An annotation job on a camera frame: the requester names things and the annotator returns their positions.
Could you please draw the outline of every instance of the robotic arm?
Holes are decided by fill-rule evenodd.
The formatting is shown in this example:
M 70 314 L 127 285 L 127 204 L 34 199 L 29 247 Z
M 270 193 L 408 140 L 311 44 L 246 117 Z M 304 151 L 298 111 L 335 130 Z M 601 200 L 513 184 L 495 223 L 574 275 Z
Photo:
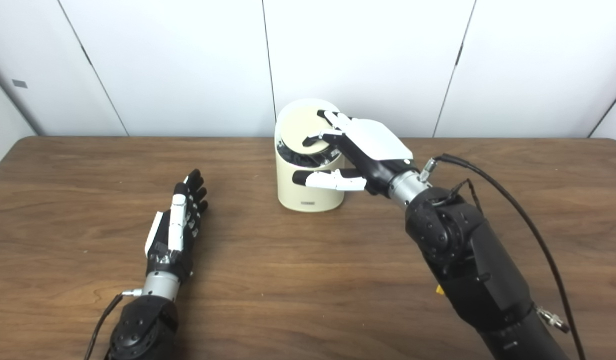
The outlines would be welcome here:
M 406 232 L 452 307 L 481 336 L 496 360 L 567 360 L 540 317 L 567 332 L 558 317 L 534 305 L 528 284 L 477 207 L 428 181 L 431 159 L 419 171 L 413 155 L 385 125 L 319 111 L 333 130 L 308 136 L 303 145 L 338 146 L 356 169 L 296 171 L 293 182 L 361 191 L 392 199 L 405 212 Z
M 175 299 L 179 286 L 193 274 L 193 245 L 201 215 L 208 207 L 203 199 L 205 194 L 201 173 L 194 170 L 175 186 L 170 209 L 157 212 L 145 246 L 148 258 L 145 284 L 141 289 L 122 293 L 122 296 L 138 298 L 123 307 L 110 337 L 106 360 L 172 358 L 178 327 Z M 86 359 L 90 357 L 97 331 Z

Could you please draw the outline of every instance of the cream cylindrical container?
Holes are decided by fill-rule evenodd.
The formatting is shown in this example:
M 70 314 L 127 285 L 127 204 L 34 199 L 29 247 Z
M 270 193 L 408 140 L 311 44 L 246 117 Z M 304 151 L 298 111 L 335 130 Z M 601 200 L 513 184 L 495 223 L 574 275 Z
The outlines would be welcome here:
M 296 100 L 279 112 L 274 128 L 278 198 L 284 207 L 297 212 L 325 212 L 338 207 L 344 200 L 342 191 L 303 187 L 292 182 L 292 174 L 297 170 L 344 168 L 343 155 L 325 141 L 317 141 L 306 148 L 302 144 L 306 136 L 323 129 L 332 129 L 325 119 L 317 116 L 317 110 L 320 109 L 339 111 L 324 100 Z

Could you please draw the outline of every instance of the beige lid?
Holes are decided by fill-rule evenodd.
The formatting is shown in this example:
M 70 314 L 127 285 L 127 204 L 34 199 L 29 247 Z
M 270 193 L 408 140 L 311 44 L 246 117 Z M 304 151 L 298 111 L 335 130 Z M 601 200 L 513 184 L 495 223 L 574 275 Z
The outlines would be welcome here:
M 321 130 L 332 129 L 326 119 L 317 116 L 317 110 L 320 109 L 322 108 L 318 106 L 297 107 L 282 119 L 280 135 L 285 146 L 299 154 L 316 154 L 326 150 L 330 144 L 322 140 L 307 148 L 303 147 L 303 140 L 306 136 L 316 134 Z

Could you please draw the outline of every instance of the wooden table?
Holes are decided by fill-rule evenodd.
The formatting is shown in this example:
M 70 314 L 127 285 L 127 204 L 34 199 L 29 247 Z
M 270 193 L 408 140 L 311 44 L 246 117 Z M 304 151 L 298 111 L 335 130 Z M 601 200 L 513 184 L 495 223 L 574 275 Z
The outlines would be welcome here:
M 616 359 L 616 142 L 405 143 L 419 164 L 442 152 L 466 157 L 516 196 L 557 260 L 588 358 Z M 174 359 L 490 359 L 434 293 L 402 211 L 367 193 L 321 214 L 285 209 L 269 138 L 29 137 L 0 164 L 0 360 L 82 358 L 113 296 L 143 285 L 154 212 L 194 167 L 210 208 L 195 274 L 177 299 Z M 534 299 L 563 315 L 514 209 L 449 164 L 431 180 L 451 187 L 466 176 Z M 119 309 L 93 359 L 103 357 Z M 575 358 L 571 337 L 551 331 Z

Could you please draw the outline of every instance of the black cable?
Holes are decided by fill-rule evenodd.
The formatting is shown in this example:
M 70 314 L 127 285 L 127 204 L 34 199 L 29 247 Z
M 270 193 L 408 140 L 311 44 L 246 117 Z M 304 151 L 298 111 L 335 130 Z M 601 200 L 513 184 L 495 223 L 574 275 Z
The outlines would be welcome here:
M 470 187 L 470 194 L 472 195 L 472 200 L 474 200 L 474 205 L 475 207 L 477 207 L 477 210 L 479 210 L 480 213 L 483 214 L 483 210 L 481 209 L 481 203 L 479 202 L 479 198 L 477 198 L 477 191 L 475 191 L 474 189 L 474 185 L 472 184 L 470 179 L 466 179 L 463 180 L 462 182 L 458 183 L 457 185 L 454 185 L 454 187 L 452 187 L 452 189 L 450 189 L 450 194 L 448 194 L 448 196 L 443 199 L 440 202 L 437 203 L 433 203 L 433 207 L 435 206 L 443 206 L 446 205 L 448 203 L 451 203 L 452 201 L 454 201 L 454 198 L 457 196 L 457 194 L 459 194 L 459 191 L 461 190 L 461 187 L 465 184 L 468 184 L 468 187 Z
M 114 297 L 114 299 L 110 302 L 108 307 L 104 310 L 104 313 L 101 314 L 101 318 L 99 319 L 97 326 L 95 326 L 95 332 L 92 333 L 92 338 L 90 339 L 90 344 L 88 345 L 88 350 L 86 351 L 86 356 L 84 360 L 90 359 L 90 355 L 92 355 L 92 350 L 93 348 L 95 348 L 95 342 L 97 342 L 97 335 L 99 334 L 101 325 L 104 324 L 104 321 L 106 321 L 106 317 L 112 312 L 112 310 L 114 310 L 114 308 L 118 305 L 118 303 L 121 302 L 122 299 L 123 299 L 123 295 L 117 294 L 117 296 Z
M 572 339 L 575 343 L 575 347 L 577 348 L 577 354 L 578 354 L 579 360 L 586 360 L 586 355 L 584 354 L 584 348 L 583 348 L 583 345 L 581 344 L 581 339 L 579 338 L 577 327 L 575 326 L 575 319 L 572 315 L 572 310 L 570 309 L 570 303 L 568 301 L 568 296 L 566 294 L 566 288 L 564 287 L 563 281 L 561 280 L 561 274 L 559 274 L 559 269 L 557 269 L 557 264 L 555 263 L 555 260 L 552 258 L 552 255 L 550 253 L 550 250 L 548 250 L 548 246 L 546 245 L 545 240 L 539 233 L 539 230 L 534 225 L 534 223 L 532 222 L 528 214 L 526 214 L 525 210 L 523 210 L 521 205 L 519 205 L 519 203 L 516 200 L 514 200 L 512 195 L 506 189 L 504 189 L 504 187 L 502 187 L 496 180 L 494 180 L 490 175 L 486 174 L 483 170 L 479 169 L 477 166 L 474 166 L 470 162 L 464 159 L 461 159 L 460 157 L 449 155 L 447 153 L 444 153 L 443 155 L 439 157 L 438 156 L 435 157 L 434 160 L 439 161 L 439 162 L 443 161 L 446 163 L 455 164 L 456 166 L 458 165 L 461 167 L 465 167 L 479 174 L 482 178 L 486 179 L 493 187 L 495 187 L 495 189 L 497 189 L 504 196 L 504 198 L 506 198 L 510 202 L 510 204 L 512 204 L 512 206 L 514 207 L 514 209 L 517 210 L 519 215 L 521 215 L 525 223 L 530 228 L 530 231 L 532 231 L 532 234 L 537 239 L 537 242 L 539 243 L 539 246 L 541 247 L 541 251 L 543 251 L 543 255 L 546 257 L 546 260 L 548 261 L 548 266 L 550 266 L 550 271 L 552 272 L 552 275 L 554 276 L 554 280 L 557 283 L 557 289 L 559 290 L 559 296 L 561 297 L 561 302 L 563 304 L 563 310 L 566 314 L 566 318 L 568 319 L 568 324 L 570 325 L 570 329 L 572 330 Z
M 472 200 L 474 201 L 475 207 L 477 207 L 477 210 L 483 214 L 481 203 L 479 202 L 479 198 L 477 198 L 477 191 L 474 189 L 474 185 L 472 184 L 470 178 L 467 178 L 466 182 L 468 182 L 468 187 L 470 188 L 470 194 L 472 195 Z

